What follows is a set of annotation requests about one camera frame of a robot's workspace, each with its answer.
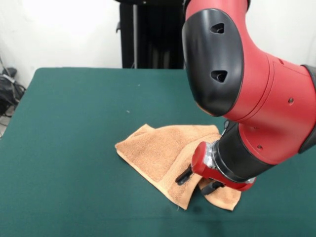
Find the black cable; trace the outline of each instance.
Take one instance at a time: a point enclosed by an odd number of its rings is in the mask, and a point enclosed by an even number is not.
[[[0,64],[3,67],[3,69],[5,69],[6,73],[8,74],[9,77],[11,77],[11,73],[10,71],[4,66],[3,61],[1,59],[1,55],[0,55]]]

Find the towel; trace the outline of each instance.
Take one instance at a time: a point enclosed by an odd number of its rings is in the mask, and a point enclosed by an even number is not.
[[[115,148],[122,159],[171,202],[187,210],[196,186],[202,189],[210,181],[193,174],[179,186],[175,179],[189,166],[200,142],[213,143],[219,139],[214,125],[171,125],[155,129],[145,124],[115,144]],[[240,191],[223,187],[205,198],[219,208],[232,211],[240,196]]]

